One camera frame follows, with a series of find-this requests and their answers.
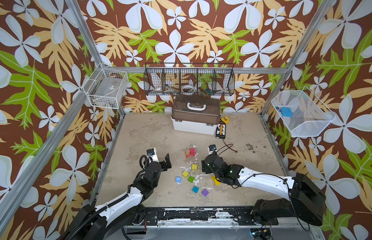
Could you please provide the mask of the yellow-green cube lower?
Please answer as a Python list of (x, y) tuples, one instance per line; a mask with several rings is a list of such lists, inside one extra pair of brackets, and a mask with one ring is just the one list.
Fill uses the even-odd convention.
[(183, 177), (187, 178), (187, 177), (189, 176), (189, 172), (184, 171), (184, 172), (182, 173), (182, 175), (183, 175)]

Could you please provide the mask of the black battery pack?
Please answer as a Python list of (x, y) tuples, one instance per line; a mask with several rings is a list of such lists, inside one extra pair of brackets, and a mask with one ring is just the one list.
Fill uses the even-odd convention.
[(218, 124), (216, 129), (216, 138), (223, 140), (226, 138), (226, 124), (224, 122)]

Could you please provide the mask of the blue object in basket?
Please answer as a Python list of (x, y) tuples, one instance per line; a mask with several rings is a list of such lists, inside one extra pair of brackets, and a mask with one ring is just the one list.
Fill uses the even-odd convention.
[(293, 116), (292, 110), (290, 108), (287, 108), (287, 107), (280, 108), (280, 113), (281, 113), (282, 117), (291, 118)]

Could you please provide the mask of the teal wood cube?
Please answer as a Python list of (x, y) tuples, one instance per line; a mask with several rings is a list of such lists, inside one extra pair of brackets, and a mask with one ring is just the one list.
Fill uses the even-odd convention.
[(192, 191), (193, 191), (194, 193), (196, 193), (196, 194), (197, 194), (197, 193), (198, 193), (198, 191), (199, 191), (199, 188), (198, 188), (198, 187), (196, 187), (196, 186), (194, 186), (194, 187), (193, 187), (193, 189), (192, 189)]

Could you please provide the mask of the brown lid storage box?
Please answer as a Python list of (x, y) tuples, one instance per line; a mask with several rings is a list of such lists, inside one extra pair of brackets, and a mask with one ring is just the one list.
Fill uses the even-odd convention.
[(176, 131), (215, 135), (220, 122), (218, 99), (178, 95), (172, 107), (171, 120)]

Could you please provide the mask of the purple wood cube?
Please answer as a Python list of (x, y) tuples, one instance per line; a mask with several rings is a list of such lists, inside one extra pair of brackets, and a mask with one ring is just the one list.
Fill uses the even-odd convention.
[(207, 189), (203, 189), (202, 190), (202, 195), (204, 196), (204, 197), (207, 197), (208, 195), (209, 195), (209, 191), (207, 190)]

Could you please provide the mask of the green wood cube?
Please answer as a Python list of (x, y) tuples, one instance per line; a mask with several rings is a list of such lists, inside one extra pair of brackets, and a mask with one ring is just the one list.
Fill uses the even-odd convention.
[(194, 177), (193, 176), (190, 176), (189, 178), (188, 178), (188, 181), (190, 182), (190, 183), (193, 183), (194, 182)]

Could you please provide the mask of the yellow wood block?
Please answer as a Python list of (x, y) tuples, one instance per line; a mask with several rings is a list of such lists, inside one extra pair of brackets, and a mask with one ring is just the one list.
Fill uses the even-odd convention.
[(219, 186), (221, 183), (217, 180), (217, 178), (215, 176), (212, 176), (212, 180), (215, 184), (215, 186)]

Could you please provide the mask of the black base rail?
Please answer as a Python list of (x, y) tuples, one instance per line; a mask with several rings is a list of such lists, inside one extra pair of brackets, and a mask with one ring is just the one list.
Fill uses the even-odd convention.
[(254, 215), (253, 207), (177, 207), (160, 208), (144, 207), (139, 205), (128, 210), (122, 215), (127, 224), (136, 224), (139, 226), (157, 226), (160, 221), (185, 220), (186, 222), (208, 223), (213, 220), (228, 220), (230, 223), (240, 226), (277, 226), (276, 218), (267, 220), (259, 215)]

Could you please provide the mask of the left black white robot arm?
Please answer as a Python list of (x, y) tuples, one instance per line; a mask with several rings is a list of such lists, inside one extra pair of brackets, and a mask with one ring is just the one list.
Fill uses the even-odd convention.
[(140, 164), (143, 169), (125, 193), (103, 205), (82, 207), (61, 239), (104, 239), (107, 227), (125, 212), (145, 201), (158, 186), (161, 173), (172, 167), (170, 155), (167, 154), (165, 160), (160, 162), (154, 149), (150, 149), (146, 156), (141, 156)]

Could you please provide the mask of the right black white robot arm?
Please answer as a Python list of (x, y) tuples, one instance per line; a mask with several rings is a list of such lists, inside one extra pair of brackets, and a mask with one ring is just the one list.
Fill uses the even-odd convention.
[(228, 165), (216, 152), (202, 160), (202, 170), (234, 189), (255, 188), (279, 196), (276, 200), (257, 200), (252, 212), (254, 217), (263, 220), (296, 217), (309, 225), (323, 224), (326, 196), (306, 175), (281, 177), (242, 165)]

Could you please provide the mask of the yellow connector plug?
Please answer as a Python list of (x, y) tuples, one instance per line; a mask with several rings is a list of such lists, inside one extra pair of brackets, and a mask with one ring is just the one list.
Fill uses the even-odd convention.
[(224, 122), (225, 124), (228, 124), (230, 119), (229, 119), (229, 117), (225, 116), (225, 117), (221, 118), (221, 121)]

